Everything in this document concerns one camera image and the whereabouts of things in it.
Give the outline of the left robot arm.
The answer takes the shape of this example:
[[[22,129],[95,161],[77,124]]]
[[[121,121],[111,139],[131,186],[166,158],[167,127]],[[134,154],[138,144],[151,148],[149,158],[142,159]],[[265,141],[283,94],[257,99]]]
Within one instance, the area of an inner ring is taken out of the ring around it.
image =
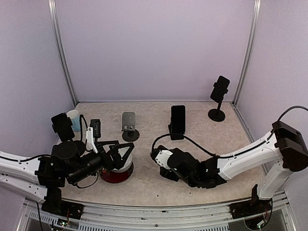
[[[99,170],[120,170],[131,160],[131,142],[105,141],[98,145],[95,151],[87,151],[82,141],[64,141],[54,145],[50,154],[28,158],[1,152],[0,181],[62,214],[67,210],[61,196],[66,183],[78,187],[80,181],[96,176]]]

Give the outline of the blue-edged black smartphone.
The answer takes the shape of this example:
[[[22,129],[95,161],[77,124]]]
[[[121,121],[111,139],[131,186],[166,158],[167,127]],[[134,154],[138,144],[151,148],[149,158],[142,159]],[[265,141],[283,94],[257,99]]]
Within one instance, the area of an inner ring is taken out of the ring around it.
[[[186,108],[184,105],[171,106],[171,132],[184,134],[186,130]]]

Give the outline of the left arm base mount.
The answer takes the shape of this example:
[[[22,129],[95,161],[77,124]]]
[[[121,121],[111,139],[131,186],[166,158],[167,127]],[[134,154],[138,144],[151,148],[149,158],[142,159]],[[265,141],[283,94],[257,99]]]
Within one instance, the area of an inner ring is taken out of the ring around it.
[[[48,188],[44,200],[41,206],[44,212],[66,218],[81,219],[83,204],[64,201],[62,191],[59,188]]]

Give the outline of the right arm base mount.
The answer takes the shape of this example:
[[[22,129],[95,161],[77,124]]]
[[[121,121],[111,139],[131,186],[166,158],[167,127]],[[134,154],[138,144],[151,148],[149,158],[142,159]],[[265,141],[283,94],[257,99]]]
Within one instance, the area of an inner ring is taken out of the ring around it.
[[[252,188],[251,199],[247,201],[232,203],[229,205],[233,219],[244,218],[263,213],[272,209],[271,199],[260,199],[257,194],[257,184]]]

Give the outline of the silver-edged black smartphone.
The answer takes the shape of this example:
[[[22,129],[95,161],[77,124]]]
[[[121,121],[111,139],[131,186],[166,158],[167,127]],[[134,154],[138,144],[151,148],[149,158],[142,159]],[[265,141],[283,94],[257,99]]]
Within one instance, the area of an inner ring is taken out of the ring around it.
[[[53,131],[58,134],[62,142],[70,141],[75,137],[72,122],[65,112],[59,113],[51,118]]]

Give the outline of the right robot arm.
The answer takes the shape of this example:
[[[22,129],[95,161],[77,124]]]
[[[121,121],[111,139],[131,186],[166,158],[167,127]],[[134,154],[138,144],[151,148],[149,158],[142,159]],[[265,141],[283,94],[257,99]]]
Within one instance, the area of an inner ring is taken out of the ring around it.
[[[302,134],[284,122],[276,121],[258,141],[229,154],[214,155],[200,162],[189,152],[160,145],[150,156],[159,165],[160,175],[169,180],[182,180],[190,187],[215,188],[267,162],[274,165],[264,179],[253,189],[254,197],[246,203],[249,213],[255,214],[265,201],[294,173],[307,168],[308,149]]]

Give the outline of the black folding phone stand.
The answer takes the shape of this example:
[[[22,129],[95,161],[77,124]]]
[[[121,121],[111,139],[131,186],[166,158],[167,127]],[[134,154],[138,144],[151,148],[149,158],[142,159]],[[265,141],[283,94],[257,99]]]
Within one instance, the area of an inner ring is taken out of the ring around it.
[[[168,130],[169,130],[170,138],[172,141],[183,140],[185,130],[186,130],[186,124],[185,123],[183,124],[170,123],[168,125]]]

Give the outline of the round-base plate phone stand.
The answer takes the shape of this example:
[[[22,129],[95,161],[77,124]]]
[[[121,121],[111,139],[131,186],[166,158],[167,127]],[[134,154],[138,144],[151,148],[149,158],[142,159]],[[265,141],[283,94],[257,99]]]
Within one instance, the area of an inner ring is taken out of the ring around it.
[[[140,137],[136,130],[136,114],[134,112],[123,112],[122,114],[122,138],[127,142],[134,142]]]

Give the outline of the black pole phone stand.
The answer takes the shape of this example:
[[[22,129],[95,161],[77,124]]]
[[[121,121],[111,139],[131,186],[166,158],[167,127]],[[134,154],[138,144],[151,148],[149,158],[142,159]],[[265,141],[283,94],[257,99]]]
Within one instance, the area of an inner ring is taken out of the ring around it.
[[[52,128],[55,133],[58,134],[61,142],[64,141],[72,141],[76,146],[77,150],[79,151],[80,155],[83,155],[85,152],[85,144],[79,140],[73,140],[75,137],[73,128],[72,128],[72,121],[66,115],[65,112],[57,114],[51,118]]]
[[[208,112],[208,117],[215,122],[222,122],[225,119],[225,113],[221,111],[222,101],[218,103],[217,108],[211,109]]]

